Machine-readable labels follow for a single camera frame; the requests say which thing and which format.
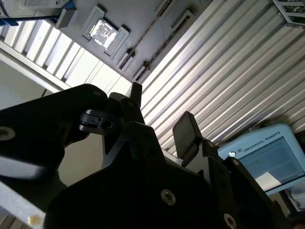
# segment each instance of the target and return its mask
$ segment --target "ribbed metal ceiling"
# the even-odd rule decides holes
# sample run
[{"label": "ribbed metal ceiling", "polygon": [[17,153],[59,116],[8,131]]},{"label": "ribbed metal ceiling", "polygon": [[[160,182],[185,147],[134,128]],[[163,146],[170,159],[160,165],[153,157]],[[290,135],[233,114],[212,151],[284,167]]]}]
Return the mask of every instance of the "ribbed metal ceiling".
[{"label": "ribbed metal ceiling", "polygon": [[46,21],[0,27],[0,49],[50,81],[57,91],[91,83],[108,95],[126,94],[131,83]]},{"label": "ribbed metal ceiling", "polygon": [[[143,84],[142,113],[162,148],[175,155],[172,127],[185,111],[217,144],[266,120],[305,129],[304,34],[269,0],[214,0]],[[45,21],[4,27],[0,51],[58,90],[131,85]]]},{"label": "ribbed metal ceiling", "polygon": [[217,144],[265,120],[305,129],[304,34],[268,0],[214,0],[143,84],[162,148],[185,111]]}]

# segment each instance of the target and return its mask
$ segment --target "display screen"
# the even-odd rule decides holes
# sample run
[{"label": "display screen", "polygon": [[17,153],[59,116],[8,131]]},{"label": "display screen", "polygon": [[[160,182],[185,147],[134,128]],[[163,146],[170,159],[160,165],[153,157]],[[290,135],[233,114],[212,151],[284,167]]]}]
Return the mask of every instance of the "display screen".
[{"label": "display screen", "polygon": [[284,137],[249,153],[240,161],[264,191],[305,175]]}]

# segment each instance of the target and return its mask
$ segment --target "white wall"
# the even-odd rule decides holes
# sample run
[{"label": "white wall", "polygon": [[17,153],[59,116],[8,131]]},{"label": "white wall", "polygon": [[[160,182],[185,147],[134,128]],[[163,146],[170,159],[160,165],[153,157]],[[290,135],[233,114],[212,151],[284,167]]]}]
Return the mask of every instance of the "white wall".
[{"label": "white wall", "polygon": [[[0,61],[0,110],[40,98],[43,91],[43,87]],[[101,165],[102,137],[91,134],[66,148],[59,173],[62,182],[71,185],[98,171]]]},{"label": "white wall", "polygon": [[0,110],[41,97],[44,88],[0,61]]}]

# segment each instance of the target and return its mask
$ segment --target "metal frame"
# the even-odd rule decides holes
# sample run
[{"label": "metal frame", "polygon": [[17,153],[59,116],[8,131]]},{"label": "metal frame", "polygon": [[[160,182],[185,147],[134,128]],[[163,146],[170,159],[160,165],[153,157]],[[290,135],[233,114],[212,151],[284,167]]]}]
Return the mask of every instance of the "metal frame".
[{"label": "metal frame", "polygon": [[303,18],[303,17],[305,17],[305,13],[290,13],[290,12],[286,12],[285,9],[283,8],[283,6],[305,6],[303,1],[300,0],[299,2],[281,2],[279,0],[273,0],[273,2],[279,9],[282,16],[286,19],[288,26],[294,25],[294,27],[298,26],[298,28],[300,28],[300,29],[305,29],[305,24],[296,23],[290,19],[290,17],[292,17],[292,16]]}]

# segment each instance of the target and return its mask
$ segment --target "screw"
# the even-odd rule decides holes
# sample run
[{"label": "screw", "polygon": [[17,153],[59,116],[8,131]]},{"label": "screw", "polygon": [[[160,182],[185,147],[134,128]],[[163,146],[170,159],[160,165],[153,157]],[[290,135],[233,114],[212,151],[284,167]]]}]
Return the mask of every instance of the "screw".
[{"label": "screw", "polygon": [[175,195],[168,189],[163,189],[161,192],[162,200],[170,206],[173,206],[176,203]]},{"label": "screw", "polygon": [[16,136],[15,131],[6,126],[0,126],[0,141],[9,141]]},{"label": "screw", "polygon": [[233,160],[234,165],[239,166],[239,162],[236,160]]},{"label": "screw", "polygon": [[30,216],[28,217],[28,224],[33,227],[39,226],[42,224],[42,219],[40,216]]},{"label": "screw", "polygon": [[235,219],[234,219],[231,215],[225,213],[225,214],[224,214],[224,220],[225,220],[226,224],[227,224],[231,229],[236,229],[236,228],[237,228]]},{"label": "screw", "polygon": [[208,144],[209,144],[209,146],[212,147],[212,148],[215,147],[215,145],[214,145],[212,142],[208,142]]}]

